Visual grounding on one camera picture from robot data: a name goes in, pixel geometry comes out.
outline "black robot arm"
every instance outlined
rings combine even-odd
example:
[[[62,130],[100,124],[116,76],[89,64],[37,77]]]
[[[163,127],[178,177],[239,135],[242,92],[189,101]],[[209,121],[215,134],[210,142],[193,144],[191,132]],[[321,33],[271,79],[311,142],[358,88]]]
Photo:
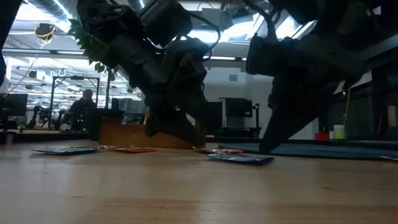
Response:
[[[145,94],[150,108],[146,133],[162,131],[198,143],[186,113],[211,129],[211,109],[201,90],[206,77],[202,61],[215,44],[209,47],[187,36],[194,15],[174,0],[152,1],[138,14],[105,0],[79,0],[77,9],[83,28],[107,46],[101,62],[122,66],[130,86]],[[216,26],[200,19],[220,35]]]
[[[359,81],[367,68],[358,51],[378,38],[373,34],[382,21],[373,9],[385,9],[391,1],[270,0],[274,8],[269,14],[251,0],[243,1],[268,23],[267,37],[255,35],[251,40],[246,70],[274,77],[269,97],[272,116],[260,146],[269,152],[313,121],[340,82],[347,89]],[[283,9],[301,24],[317,23],[300,40],[280,41],[272,16]]]

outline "wooden tabletop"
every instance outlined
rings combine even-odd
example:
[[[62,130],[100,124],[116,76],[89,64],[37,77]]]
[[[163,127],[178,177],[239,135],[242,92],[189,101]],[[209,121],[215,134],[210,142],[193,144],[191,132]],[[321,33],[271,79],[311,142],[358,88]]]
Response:
[[[48,156],[0,147],[1,224],[398,223],[398,163],[276,157],[268,166],[190,150]]]

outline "person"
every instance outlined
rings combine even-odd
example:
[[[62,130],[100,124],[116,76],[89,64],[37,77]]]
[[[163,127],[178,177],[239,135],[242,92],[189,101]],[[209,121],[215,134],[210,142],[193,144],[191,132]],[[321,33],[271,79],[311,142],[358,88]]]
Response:
[[[64,115],[65,120],[72,120],[72,130],[80,131],[83,128],[83,120],[86,115],[86,108],[96,108],[97,105],[93,102],[93,92],[85,90],[83,97],[75,101],[68,112]]]
[[[83,97],[75,101],[68,112],[72,112],[73,114],[85,114],[86,108],[96,107],[97,105],[93,102],[93,92],[91,90],[85,90],[83,92]]]

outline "blue mat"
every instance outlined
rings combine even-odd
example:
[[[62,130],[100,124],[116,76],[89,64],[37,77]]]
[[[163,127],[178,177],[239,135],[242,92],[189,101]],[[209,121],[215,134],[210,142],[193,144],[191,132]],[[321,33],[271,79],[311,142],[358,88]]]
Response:
[[[220,144],[220,147],[241,149],[247,153],[262,154],[262,152],[259,152],[258,143]],[[398,159],[398,151],[365,147],[321,146],[316,144],[281,144],[278,148],[267,153],[267,155],[374,161],[390,160],[386,159],[387,157]]]

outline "wire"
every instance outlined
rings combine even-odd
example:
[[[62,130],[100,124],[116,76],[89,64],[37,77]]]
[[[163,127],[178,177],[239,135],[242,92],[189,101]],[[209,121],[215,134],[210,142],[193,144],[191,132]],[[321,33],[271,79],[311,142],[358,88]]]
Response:
[[[36,34],[36,37],[48,37],[48,36],[50,36],[51,34],[53,34],[55,32],[55,28],[54,29],[52,29],[52,31],[51,32],[49,32],[48,34],[44,34],[44,35],[39,35],[39,34]]]
[[[49,35],[45,38],[45,43],[40,46],[40,50],[43,50],[44,46],[46,46],[47,44],[50,43],[50,41],[47,41],[48,39],[49,39]]]
[[[43,47],[43,46],[45,46],[45,45],[47,45],[47,44],[49,44],[51,42],[52,42],[52,39],[50,39],[50,40],[37,39],[37,43],[40,45],[40,49],[42,49],[41,47]]]
[[[346,123],[347,123],[348,108],[349,108],[349,96],[350,95],[351,95],[351,88],[348,89],[347,105],[346,105],[346,116],[344,117],[344,126],[346,126]]]
[[[214,42],[212,45],[210,45],[210,56],[209,56],[208,58],[204,59],[204,60],[209,60],[209,59],[211,58],[211,55],[212,55],[212,52],[211,52],[211,51],[213,50],[214,47],[216,47],[216,45],[218,44],[218,42],[219,42],[220,39],[221,39],[221,31],[220,31],[220,28],[219,28],[218,26],[216,26],[214,23],[210,22],[209,20],[203,18],[202,16],[199,16],[199,15],[193,13],[193,12],[188,12],[188,13],[189,13],[189,15],[190,15],[191,17],[194,17],[194,18],[196,18],[196,19],[199,19],[200,21],[204,22],[205,24],[208,24],[209,26],[213,27],[214,30],[217,32],[217,40],[216,40],[216,42]]]
[[[210,4],[208,1],[201,1],[201,2],[199,3],[199,5],[198,5],[197,11],[199,11],[199,7],[200,7],[204,2],[207,3],[212,9],[214,9],[213,5]]]
[[[268,14],[265,10],[260,8],[259,6],[253,4],[250,0],[243,0],[243,3],[245,3],[247,6],[249,6],[249,8],[251,8],[252,10],[258,12],[264,18],[264,20],[267,23],[267,28],[268,28],[267,38],[277,41],[278,38],[276,36],[275,25],[274,25],[274,22],[272,21],[272,16],[270,14]]]
[[[273,10],[271,11],[271,17],[273,18],[275,14],[276,14],[276,17],[275,17],[275,19],[272,21],[272,22],[274,23],[274,25],[276,25],[276,24],[279,22],[279,20],[280,20],[280,11],[279,11],[279,10],[276,10],[276,9],[273,9]]]
[[[12,87],[10,91],[8,91],[8,92],[3,96],[3,98],[5,98],[10,92],[12,92],[13,90],[15,90],[15,89],[17,88],[17,86],[18,86],[19,84],[21,84],[22,81],[24,81],[24,79],[26,78],[26,76],[28,76],[30,70],[32,69],[33,65],[35,64],[35,62],[36,62],[36,60],[37,60],[37,57],[38,57],[38,55],[36,55],[35,60],[32,62],[32,64],[30,65],[29,69],[26,71],[25,75],[21,78],[21,80],[19,80],[19,82],[18,82],[14,87]]]

